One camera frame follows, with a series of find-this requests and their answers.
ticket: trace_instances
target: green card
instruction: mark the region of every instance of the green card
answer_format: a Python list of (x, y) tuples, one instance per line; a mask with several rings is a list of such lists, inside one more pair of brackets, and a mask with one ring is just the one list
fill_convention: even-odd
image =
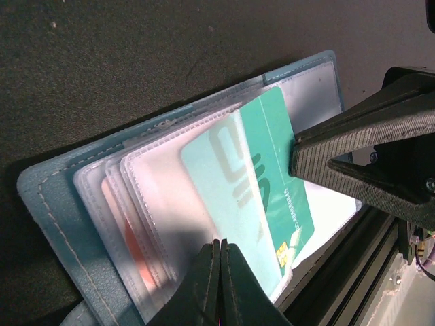
[(281, 88), (240, 109), (273, 244), (282, 272), (314, 233), (304, 181), (289, 174), (295, 138)]

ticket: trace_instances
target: black bracket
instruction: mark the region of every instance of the black bracket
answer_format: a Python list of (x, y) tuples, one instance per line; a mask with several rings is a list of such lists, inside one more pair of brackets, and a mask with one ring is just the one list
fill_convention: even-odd
[[(435, 74), (392, 68), (382, 90), (296, 135), (290, 173), (435, 230)], [(334, 158), (374, 146), (368, 166)]]

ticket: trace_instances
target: dark gray surface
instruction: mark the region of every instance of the dark gray surface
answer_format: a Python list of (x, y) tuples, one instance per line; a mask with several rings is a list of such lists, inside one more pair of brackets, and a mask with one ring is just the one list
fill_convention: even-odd
[(28, 165), (325, 49), (347, 106), (393, 65), (435, 68), (423, 0), (2, 1), (0, 31), (0, 316), (14, 323), (80, 298), (16, 196)]

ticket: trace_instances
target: blue leather wallet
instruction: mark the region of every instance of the blue leather wallet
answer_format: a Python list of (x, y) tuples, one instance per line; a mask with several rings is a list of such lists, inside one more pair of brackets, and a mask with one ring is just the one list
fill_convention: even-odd
[(288, 82), (283, 93), (295, 133), (343, 110), (335, 55), (325, 51), (32, 166), (20, 175), (18, 191), (24, 203), (86, 301), (77, 311), (82, 309), (86, 316), (92, 312), (102, 325), (143, 325), (78, 196), (74, 173), (123, 149), (133, 137), (162, 131), (165, 122), (195, 115), (217, 101), (235, 102), (277, 82)]

